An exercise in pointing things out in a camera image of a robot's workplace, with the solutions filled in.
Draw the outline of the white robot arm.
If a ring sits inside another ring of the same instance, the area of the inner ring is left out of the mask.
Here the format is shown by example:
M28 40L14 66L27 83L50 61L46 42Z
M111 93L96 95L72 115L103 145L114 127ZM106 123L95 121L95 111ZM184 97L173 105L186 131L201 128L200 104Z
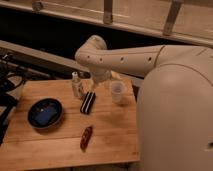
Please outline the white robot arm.
M213 48L108 50L93 35L75 59L98 82L106 70L143 79L137 97L139 171L213 171Z

